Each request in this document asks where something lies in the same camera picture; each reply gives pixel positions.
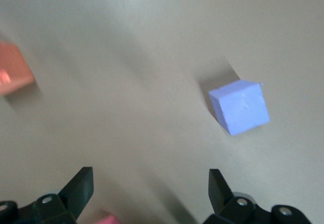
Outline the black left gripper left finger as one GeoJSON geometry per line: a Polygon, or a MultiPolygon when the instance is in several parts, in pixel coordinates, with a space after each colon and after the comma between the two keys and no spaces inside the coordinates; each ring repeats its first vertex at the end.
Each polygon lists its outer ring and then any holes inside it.
{"type": "Polygon", "coordinates": [[[92,167],[83,167],[58,194],[46,194],[19,208],[0,201],[0,224],[76,224],[94,192],[92,167]]]}

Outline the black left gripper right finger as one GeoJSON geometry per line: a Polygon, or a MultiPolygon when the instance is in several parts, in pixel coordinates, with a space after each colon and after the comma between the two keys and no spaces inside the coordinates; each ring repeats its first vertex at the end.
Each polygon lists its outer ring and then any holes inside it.
{"type": "Polygon", "coordinates": [[[203,224],[312,224],[293,206],[274,205],[269,212],[242,194],[234,195],[218,169],[209,170],[208,194],[214,213],[203,224]]]}

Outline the red foam cube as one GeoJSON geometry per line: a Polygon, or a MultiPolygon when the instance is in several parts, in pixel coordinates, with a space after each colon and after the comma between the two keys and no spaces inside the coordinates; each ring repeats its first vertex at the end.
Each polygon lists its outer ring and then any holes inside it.
{"type": "Polygon", "coordinates": [[[111,214],[99,220],[95,224],[121,224],[121,223],[119,222],[119,220],[115,215],[111,214]]]}

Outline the purple foam cube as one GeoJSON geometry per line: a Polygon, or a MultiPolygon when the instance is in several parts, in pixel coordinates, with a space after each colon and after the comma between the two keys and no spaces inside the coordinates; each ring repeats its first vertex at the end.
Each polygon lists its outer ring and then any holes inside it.
{"type": "Polygon", "coordinates": [[[231,135],[244,133],[270,122],[261,86],[237,80],[208,91],[217,121],[231,135]]]}

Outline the orange foam cube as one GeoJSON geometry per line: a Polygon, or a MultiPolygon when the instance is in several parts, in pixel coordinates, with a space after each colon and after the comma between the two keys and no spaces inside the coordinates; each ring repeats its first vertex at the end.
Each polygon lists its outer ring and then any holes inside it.
{"type": "Polygon", "coordinates": [[[34,82],[35,77],[19,48],[13,43],[0,41],[0,96],[34,82]]]}

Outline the table cover sheet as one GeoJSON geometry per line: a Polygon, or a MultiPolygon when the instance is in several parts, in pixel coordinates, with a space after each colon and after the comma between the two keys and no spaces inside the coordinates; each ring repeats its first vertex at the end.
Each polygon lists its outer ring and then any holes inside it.
{"type": "Polygon", "coordinates": [[[36,84],[0,96],[0,200],[84,166],[79,224],[200,224],[208,172],[324,224],[324,0],[0,0],[36,84]],[[231,136],[208,91],[260,84],[270,122],[231,136]]]}

